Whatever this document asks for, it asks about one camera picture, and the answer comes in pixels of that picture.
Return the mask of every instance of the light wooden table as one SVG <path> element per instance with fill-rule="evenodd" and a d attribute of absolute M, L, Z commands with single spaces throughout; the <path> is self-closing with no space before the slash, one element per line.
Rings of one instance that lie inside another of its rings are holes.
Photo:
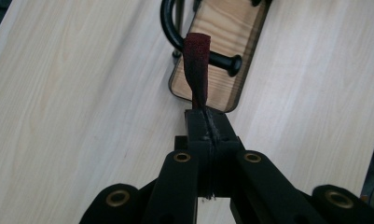
<path fill-rule="evenodd" d="M 190 107 L 168 90 L 159 5 L 12 2 L 0 27 L 0 223 L 77 223 L 105 187 L 157 177 Z M 374 147 L 374 0 L 274 0 L 229 117 L 298 189 L 358 195 Z M 200 208 L 199 223 L 232 223 L 227 201 Z"/>

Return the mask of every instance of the red sponge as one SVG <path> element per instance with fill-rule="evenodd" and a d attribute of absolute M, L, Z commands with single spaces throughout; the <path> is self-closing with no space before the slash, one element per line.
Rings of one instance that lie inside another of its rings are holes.
<path fill-rule="evenodd" d="M 192 89 L 192 108 L 203 108 L 207 102 L 209 35 L 189 33 L 184 39 L 184 72 Z"/>

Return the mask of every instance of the black plastic part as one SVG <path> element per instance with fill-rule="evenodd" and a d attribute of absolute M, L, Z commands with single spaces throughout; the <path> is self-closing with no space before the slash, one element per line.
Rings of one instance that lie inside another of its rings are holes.
<path fill-rule="evenodd" d="M 170 153 L 145 210 L 142 223 L 196 223 L 198 156 L 185 150 Z"/>
<path fill-rule="evenodd" d="M 330 223 L 374 223 L 374 209 L 346 189 L 331 185 L 317 187 L 312 201 Z"/>
<path fill-rule="evenodd" d="M 178 34 L 173 24 L 173 6 L 175 0 L 163 0 L 160 7 L 160 22 L 163 32 L 170 43 L 178 50 L 183 51 L 184 39 Z M 228 71 L 231 77 L 237 75 L 242 67 L 242 57 L 236 55 L 227 57 L 225 55 L 210 51 L 209 64 Z"/>
<path fill-rule="evenodd" d="M 97 195 L 80 223 L 134 223 L 137 202 L 138 191 L 135 187 L 123 184 L 110 186 Z"/>
<path fill-rule="evenodd" d="M 133 213 L 134 221 L 133 223 L 141 223 L 146 206 L 148 205 L 149 199 L 151 198 L 152 191 L 154 190 L 157 179 L 151 181 L 149 184 L 145 185 L 142 189 L 138 191 L 138 204 L 136 205 L 136 211 Z"/>
<path fill-rule="evenodd" d="M 265 155 L 243 151 L 236 159 L 238 179 L 259 223 L 326 223 Z"/>
<path fill-rule="evenodd" d="M 241 188 L 235 189 L 230 198 L 230 211 L 237 224 L 259 223 L 256 211 Z"/>
<path fill-rule="evenodd" d="M 207 110 L 205 115 L 199 109 L 187 110 L 186 123 L 187 148 L 200 160 L 199 196 L 230 197 L 234 175 L 229 158 L 234 158 L 243 148 L 226 114 Z"/>
<path fill-rule="evenodd" d="M 174 150 L 187 150 L 186 136 L 176 136 L 174 138 Z"/>

